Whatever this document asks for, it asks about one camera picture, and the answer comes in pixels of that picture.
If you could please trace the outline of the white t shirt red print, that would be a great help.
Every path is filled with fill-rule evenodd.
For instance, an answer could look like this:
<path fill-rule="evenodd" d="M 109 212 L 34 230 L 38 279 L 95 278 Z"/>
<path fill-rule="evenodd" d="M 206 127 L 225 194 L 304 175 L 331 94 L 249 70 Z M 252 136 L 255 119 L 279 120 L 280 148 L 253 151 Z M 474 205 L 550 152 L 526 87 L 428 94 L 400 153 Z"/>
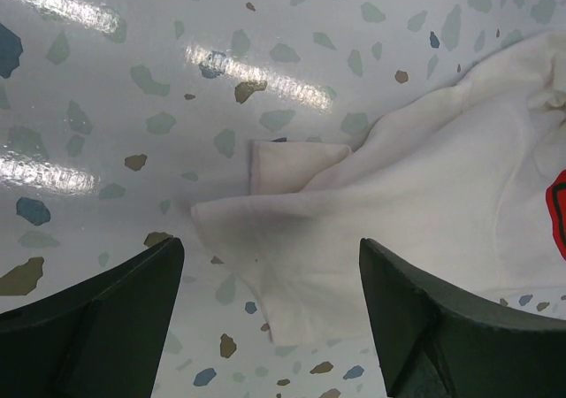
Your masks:
<path fill-rule="evenodd" d="M 359 244 L 484 293 L 565 283 L 565 34 L 484 59 L 357 150 L 256 142 L 246 196 L 191 210 L 279 346 L 366 336 Z"/>

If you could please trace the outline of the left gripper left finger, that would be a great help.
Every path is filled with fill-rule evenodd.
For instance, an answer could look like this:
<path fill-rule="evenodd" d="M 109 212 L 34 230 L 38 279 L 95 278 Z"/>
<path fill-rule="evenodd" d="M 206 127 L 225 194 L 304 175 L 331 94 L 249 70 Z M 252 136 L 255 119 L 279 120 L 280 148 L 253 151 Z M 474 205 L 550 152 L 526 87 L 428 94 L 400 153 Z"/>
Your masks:
<path fill-rule="evenodd" d="M 168 238 L 1 316 L 3 397 L 149 397 L 184 264 Z"/>

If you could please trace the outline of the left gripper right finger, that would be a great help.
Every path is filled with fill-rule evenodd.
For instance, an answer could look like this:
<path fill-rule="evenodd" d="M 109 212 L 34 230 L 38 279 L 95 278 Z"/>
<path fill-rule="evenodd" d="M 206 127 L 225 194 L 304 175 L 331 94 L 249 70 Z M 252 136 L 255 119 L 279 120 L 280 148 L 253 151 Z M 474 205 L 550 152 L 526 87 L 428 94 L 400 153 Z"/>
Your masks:
<path fill-rule="evenodd" d="M 418 269 L 371 239 L 359 269 L 389 397 L 563 397 L 565 323 Z"/>

